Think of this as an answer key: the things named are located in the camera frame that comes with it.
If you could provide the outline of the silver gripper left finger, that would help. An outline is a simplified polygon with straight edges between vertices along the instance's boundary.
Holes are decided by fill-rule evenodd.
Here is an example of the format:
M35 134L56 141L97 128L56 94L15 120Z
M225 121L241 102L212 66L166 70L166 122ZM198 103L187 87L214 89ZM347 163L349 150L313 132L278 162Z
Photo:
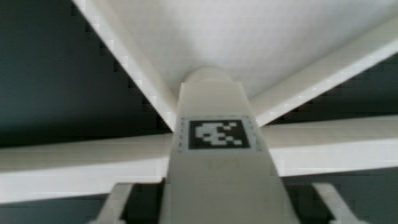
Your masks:
M127 224L123 212L132 194L134 184L118 183L114 185L106 204L97 219L88 224Z

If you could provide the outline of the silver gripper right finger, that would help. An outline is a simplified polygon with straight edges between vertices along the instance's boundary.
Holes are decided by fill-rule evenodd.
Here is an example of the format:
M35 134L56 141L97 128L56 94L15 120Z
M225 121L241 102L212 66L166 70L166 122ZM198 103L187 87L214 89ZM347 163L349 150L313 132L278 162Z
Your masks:
M315 183L313 187L335 216L329 224L370 224L358 218L335 185L329 183Z

